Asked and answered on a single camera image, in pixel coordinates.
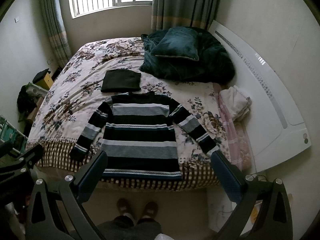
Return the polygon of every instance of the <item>white headboard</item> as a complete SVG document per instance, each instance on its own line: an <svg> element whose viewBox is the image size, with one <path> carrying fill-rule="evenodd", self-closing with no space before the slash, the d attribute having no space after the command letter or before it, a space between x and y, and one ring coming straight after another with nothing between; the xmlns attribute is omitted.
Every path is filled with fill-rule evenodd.
<svg viewBox="0 0 320 240"><path fill-rule="evenodd" d="M282 163L311 146L307 128L290 93L267 62L245 41L213 21L209 32L227 50L236 76L230 85L252 99L244 119L254 162L250 173Z"/></svg>

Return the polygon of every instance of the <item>foot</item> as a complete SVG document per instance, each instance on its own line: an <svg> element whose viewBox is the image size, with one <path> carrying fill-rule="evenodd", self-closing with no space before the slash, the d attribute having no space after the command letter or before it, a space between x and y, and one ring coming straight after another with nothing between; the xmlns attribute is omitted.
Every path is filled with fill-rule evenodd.
<svg viewBox="0 0 320 240"><path fill-rule="evenodd" d="M143 218L152 218L154 219L158 213L157 203L151 201L143 209L141 219Z"/></svg>
<svg viewBox="0 0 320 240"><path fill-rule="evenodd" d="M133 212L131 210L129 202L126 199L120 198L117 202L117 208L120 215L127 216L133 221L133 223L135 222Z"/></svg>

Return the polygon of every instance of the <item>striped sweater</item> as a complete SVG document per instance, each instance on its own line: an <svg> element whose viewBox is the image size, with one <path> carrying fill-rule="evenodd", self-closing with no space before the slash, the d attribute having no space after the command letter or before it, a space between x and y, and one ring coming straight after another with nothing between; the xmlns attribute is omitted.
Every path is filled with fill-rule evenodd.
<svg viewBox="0 0 320 240"><path fill-rule="evenodd" d="M172 122L196 140L204 153L215 148L198 120L174 99L153 91L129 92L111 96L98 107L70 156L83 160L105 126L101 150L108 155L108 166L103 177L179 180Z"/></svg>

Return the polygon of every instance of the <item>white wall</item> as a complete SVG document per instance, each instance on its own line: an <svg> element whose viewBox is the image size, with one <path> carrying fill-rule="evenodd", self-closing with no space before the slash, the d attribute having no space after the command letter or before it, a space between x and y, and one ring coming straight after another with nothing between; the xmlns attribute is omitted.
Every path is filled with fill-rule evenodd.
<svg viewBox="0 0 320 240"><path fill-rule="evenodd" d="M72 18L69 0L60 0L63 23L72 53L92 41L140 37L151 31L151 6L129 6Z"/></svg>
<svg viewBox="0 0 320 240"><path fill-rule="evenodd" d="M293 194L293 233L299 239L320 209L320 26L303 0L221 0L217 21L275 70L310 133L311 148L267 172Z"/></svg>
<svg viewBox="0 0 320 240"><path fill-rule="evenodd" d="M50 58L54 61L49 66ZM20 128L17 110L20 89L46 68L55 71L57 64L44 26L40 0L15 0L0 22L0 114L16 128Z"/></svg>

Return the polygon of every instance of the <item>floral bedspread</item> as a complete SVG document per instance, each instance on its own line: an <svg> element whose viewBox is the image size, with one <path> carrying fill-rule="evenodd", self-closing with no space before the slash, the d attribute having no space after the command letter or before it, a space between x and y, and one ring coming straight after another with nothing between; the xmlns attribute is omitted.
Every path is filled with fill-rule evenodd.
<svg viewBox="0 0 320 240"><path fill-rule="evenodd" d="M71 161L68 154L95 109L103 100L115 94L100 92L106 71L130 69L140 72L143 56L143 42L140 38L96 41L79 49L54 82L33 123L27 147L41 144L45 149L44 158L39 161L38 167L55 167L75 172L90 160L100 148L104 129L92 143L90 153L83 162ZM174 82L141 74L139 93L153 90L180 102L196 116L228 160L232 161L212 83ZM199 145L180 127L175 125L174 128L182 181L108 179L106 182L122 187L170 190L207 187L218 183L210 168L210 159L203 154Z"/></svg>

